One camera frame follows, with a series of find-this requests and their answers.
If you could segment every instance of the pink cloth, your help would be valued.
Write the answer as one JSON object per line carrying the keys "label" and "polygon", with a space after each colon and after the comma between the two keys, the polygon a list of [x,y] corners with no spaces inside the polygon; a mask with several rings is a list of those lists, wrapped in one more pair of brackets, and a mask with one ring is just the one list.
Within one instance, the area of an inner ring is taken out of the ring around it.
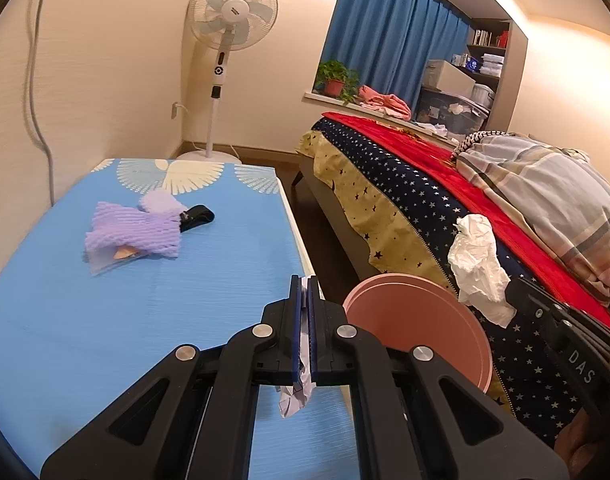
{"label": "pink cloth", "polygon": [[408,121],[412,118],[412,111],[407,106],[407,103],[394,94],[379,94],[373,88],[363,85],[358,89],[358,97],[364,99],[364,102],[360,104],[363,108],[376,110],[403,121]]}

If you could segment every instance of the silver bolt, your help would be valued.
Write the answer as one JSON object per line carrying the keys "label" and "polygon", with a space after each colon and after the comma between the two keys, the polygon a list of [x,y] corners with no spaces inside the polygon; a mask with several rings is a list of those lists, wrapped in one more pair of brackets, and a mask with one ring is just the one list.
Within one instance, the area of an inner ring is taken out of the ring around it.
{"label": "silver bolt", "polygon": [[193,346],[185,345],[176,349],[176,359],[180,361],[191,361],[196,357],[196,349]]}
{"label": "silver bolt", "polygon": [[273,332],[274,329],[270,325],[265,325],[264,323],[256,325],[252,329],[252,334],[254,334],[256,337],[269,337]]}
{"label": "silver bolt", "polygon": [[431,361],[434,358],[434,352],[427,346],[417,346],[412,355],[419,361]]}
{"label": "silver bolt", "polygon": [[356,334],[358,333],[358,331],[356,330],[355,326],[351,326],[351,325],[341,325],[336,329],[336,333],[340,336],[340,337],[344,337],[345,339],[349,339],[352,337],[356,337]]}

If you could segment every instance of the bed sheet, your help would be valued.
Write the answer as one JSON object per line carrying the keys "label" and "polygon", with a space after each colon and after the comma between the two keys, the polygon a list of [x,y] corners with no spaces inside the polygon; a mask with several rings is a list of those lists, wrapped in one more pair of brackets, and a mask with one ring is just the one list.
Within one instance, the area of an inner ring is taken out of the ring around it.
{"label": "bed sheet", "polygon": [[[318,121],[297,149],[313,157],[314,174],[334,191],[349,223],[370,246],[371,265],[381,272],[422,276],[458,293],[447,254],[456,219],[469,211],[456,197],[415,166],[329,118]],[[496,247],[508,275],[542,286],[501,240]],[[473,312],[492,348],[488,394],[553,446],[580,409],[578,396],[544,354],[545,343],[531,319],[517,314],[505,330]]]}
{"label": "bed sheet", "polygon": [[[0,430],[38,475],[45,459],[183,343],[226,343],[288,296],[304,269],[274,170],[106,160],[28,234],[0,275]],[[215,214],[182,234],[176,259],[147,257],[91,276],[83,240],[96,203],[136,206],[165,187]],[[262,387],[250,479],[358,479],[351,416],[339,388],[280,418]]]}

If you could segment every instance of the blue curtain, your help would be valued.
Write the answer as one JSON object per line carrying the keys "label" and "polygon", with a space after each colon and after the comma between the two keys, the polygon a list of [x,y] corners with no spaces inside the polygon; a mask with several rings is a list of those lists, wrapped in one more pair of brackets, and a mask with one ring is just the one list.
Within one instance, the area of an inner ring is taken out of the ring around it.
{"label": "blue curtain", "polygon": [[321,61],[337,59],[361,84],[413,110],[429,59],[466,49],[467,18],[445,0],[338,0]]}

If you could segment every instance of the red flower pot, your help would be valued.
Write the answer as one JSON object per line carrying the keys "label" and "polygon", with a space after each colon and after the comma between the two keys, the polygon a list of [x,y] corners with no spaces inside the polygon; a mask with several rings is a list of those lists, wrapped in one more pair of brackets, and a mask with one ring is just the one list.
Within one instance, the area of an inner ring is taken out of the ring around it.
{"label": "red flower pot", "polygon": [[338,81],[338,79],[328,79],[327,83],[325,83],[323,93],[329,97],[338,97],[342,92],[343,86],[343,81]]}

